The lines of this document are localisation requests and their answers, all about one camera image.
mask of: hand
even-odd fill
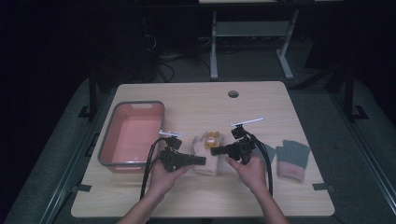
[[[160,201],[165,194],[175,185],[176,180],[187,171],[190,166],[183,166],[168,173],[160,161],[156,161],[151,169],[151,179],[147,195],[152,195]]]
[[[254,194],[267,190],[265,165],[258,156],[250,154],[250,161],[246,165],[230,157],[226,157],[225,160],[235,169],[242,182],[250,188]]]

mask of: plastic tray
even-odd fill
[[[163,115],[160,101],[116,105],[100,147],[99,162],[114,173],[144,172],[149,149],[160,137]]]

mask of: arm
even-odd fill
[[[250,161],[246,165],[229,157],[226,158],[226,161],[235,169],[242,182],[250,188],[250,191],[256,197],[262,208],[265,223],[289,223],[267,189],[265,165],[259,157],[251,155]]]
[[[175,185],[176,180],[189,169],[190,167],[184,166],[168,173],[160,162],[155,162],[152,167],[148,192],[118,223],[146,223],[165,194]]]

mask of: small box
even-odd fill
[[[114,173],[143,173],[151,145],[163,128],[160,101],[122,102],[107,125],[98,160]],[[155,148],[153,159],[158,153]]]

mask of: pink object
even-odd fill
[[[144,172],[151,145],[160,137],[163,114],[164,105],[159,101],[116,105],[98,154],[99,162],[114,173]]]
[[[304,181],[305,169],[295,164],[279,161],[277,163],[277,174],[302,182]]]

